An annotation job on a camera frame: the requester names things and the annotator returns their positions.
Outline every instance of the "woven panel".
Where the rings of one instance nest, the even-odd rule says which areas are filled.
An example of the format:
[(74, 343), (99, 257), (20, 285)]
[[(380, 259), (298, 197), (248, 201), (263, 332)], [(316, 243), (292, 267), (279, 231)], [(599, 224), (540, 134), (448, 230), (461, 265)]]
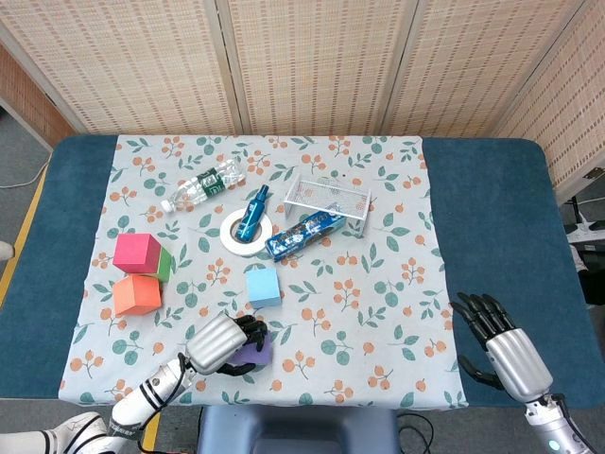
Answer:
[(413, 4), (230, 0), (251, 132), (372, 132)]
[(0, 20), (92, 133), (234, 133), (201, 1), (11, 1)]
[(478, 136), (576, 0), (429, 0), (387, 118), (390, 134)]
[(19, 63), (0, 45), (0, 98), (54, 148), (74, 130), (29, 78)]
[(605, 149), (605, 2), (586, 10), (510, 113), (500, 137), (526, 137), (560, 186)]

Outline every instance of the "light blue cube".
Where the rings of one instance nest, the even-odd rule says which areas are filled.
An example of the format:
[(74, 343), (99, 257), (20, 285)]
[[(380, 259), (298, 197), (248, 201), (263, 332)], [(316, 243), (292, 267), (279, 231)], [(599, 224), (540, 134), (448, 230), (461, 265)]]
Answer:
[(246, 273), (246, 287), (252, 307), (279, 306), (282, 303), (277, 270), (265, 268)]

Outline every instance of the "plastic water bottle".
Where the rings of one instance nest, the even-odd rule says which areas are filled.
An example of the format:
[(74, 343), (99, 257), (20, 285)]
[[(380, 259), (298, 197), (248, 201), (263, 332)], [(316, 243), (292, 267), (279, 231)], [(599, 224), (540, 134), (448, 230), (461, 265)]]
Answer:
[(242, 173), (237, 162), (228, 159), (181, 184), (174, 194), (161, 202), (162, 208), (166, 213), (172, 213), (175, 210), (191, 211), (194, 205), (202, 203), (245, 178), (246, 175)]

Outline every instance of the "yellow floor stripe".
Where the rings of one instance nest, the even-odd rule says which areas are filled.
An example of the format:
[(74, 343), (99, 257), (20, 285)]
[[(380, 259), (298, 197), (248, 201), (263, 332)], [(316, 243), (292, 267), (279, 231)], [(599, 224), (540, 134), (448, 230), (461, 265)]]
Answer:
[(143, 436), (143, 448), (152, 451), (155, 447), (155, 440), (158, 437), (158, 427), (160, 426), (160, 413), (156, 414), (145, 427)]
[(38, 182), (38, 187), (36, 188), (34, 197), (31, 200), (31, 203), (29, 204), (29, 208), (27, 209), (26, 218), (24, 219), (23, 224), (21, 225), (21, 230), (19, 231), (19, 235), (17, 236), (17, 240), (15, 241), (15, 256), (7, 262), (7, 266), (4, 268), (4, 272), (2, 273), (2, 278), (0, 278), (0, 308), (2, 308), (4, 299), (7, 296), (10, 280), (12, 279), (12, 275), (15, 273), (17, 263), (19, 263), (21, 251), (26, 245), (27, 234), (29, 234), (31, 221), (34, 219), (34, 214), (36, 213), (36, 209), (38, 208), (38, 202), (40, 201), (40, 195), (42, 194), (42, 188), (44, 186), (44, 180), (46, 179), (47, 169), (48, 167), (44, 169), (44, 172), (42, 172), (42, 176), (40, 177), (40, 181)]

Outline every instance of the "bottle cap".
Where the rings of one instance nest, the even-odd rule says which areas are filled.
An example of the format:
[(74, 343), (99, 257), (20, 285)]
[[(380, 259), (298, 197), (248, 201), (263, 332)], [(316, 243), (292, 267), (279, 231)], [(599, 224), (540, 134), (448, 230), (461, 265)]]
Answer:
[(172, 213), (174, 211), (169, 201), (161, 201), (160, 205), (165, 213)]
[(258, 192), (256, 193), (255, 199), (257, 199), (258, 201), (265, 201), (265, 199), (267, 198), (267, 192), (268, 192), (268, 186), (266, 184), (263, 184), (261, 186), (261, 188), (258, 190)]

